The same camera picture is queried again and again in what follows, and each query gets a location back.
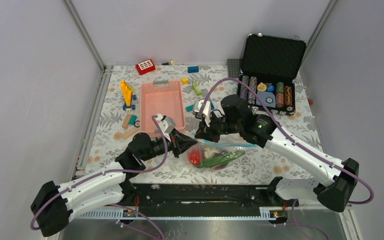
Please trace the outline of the clear zip top bag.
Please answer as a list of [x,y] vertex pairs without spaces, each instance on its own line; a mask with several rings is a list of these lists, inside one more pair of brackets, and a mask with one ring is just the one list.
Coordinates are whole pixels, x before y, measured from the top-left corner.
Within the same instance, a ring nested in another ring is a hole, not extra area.
[[181,155],[184,163],[195,169],[221,170],[230,167],[247,152],[257,147],[238,133],[221,135],[218,142],[195,139],[196,144]]

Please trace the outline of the white mushroom toy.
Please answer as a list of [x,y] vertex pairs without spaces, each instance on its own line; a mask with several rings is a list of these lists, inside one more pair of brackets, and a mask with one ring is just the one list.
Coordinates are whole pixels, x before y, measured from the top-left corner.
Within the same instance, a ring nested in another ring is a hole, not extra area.
[[222,151],[219,148],[204,148],[203,154],[205,159],[214,158],[219,155]]

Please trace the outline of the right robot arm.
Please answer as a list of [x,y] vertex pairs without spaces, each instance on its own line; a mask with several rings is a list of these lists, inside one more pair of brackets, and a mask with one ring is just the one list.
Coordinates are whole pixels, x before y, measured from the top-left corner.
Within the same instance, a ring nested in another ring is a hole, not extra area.
[[196,102],[194,115],[200,120],[195,138],[217,143],[221,135],[239,134],[247,143],[282,155],[303,168],[312,179],[293,195],[291,183],[280,177],[271,183],[267,201],[273,206],[285,200],[317,199],[324,207],[341,213],[349,203],[357,185],[354,178],[360,164],[352,159],[341,160],[324,154],[306,142],[296,139],[266,114],[254,114],[244,99],[229,95],[222,99],[223,115],[217,116],[209,103]]

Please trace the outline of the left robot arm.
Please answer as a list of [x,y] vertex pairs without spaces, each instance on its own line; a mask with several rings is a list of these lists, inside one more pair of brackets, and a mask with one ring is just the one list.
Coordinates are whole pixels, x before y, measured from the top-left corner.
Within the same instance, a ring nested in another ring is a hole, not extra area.
[[137,191],[130,180],[147,172],[145,161],[158,156],[166,159],[169,153],[178,158],[196,144],[197,140],[176,129],[156,139],[137,133],[127,148],[101,169],[65,183],[43,184],[30,206],[30,228],[50,237],[83,213],[110,204],[132,204]]

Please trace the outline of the red pepper toy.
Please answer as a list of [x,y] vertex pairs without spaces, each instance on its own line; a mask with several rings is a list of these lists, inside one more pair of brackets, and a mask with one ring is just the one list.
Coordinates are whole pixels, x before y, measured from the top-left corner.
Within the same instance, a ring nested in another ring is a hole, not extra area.
[[193,166],[200,165],[202,162],[201,151],[199,149],[192,149],[187,154],[187,159],[189,163],[192,164]]

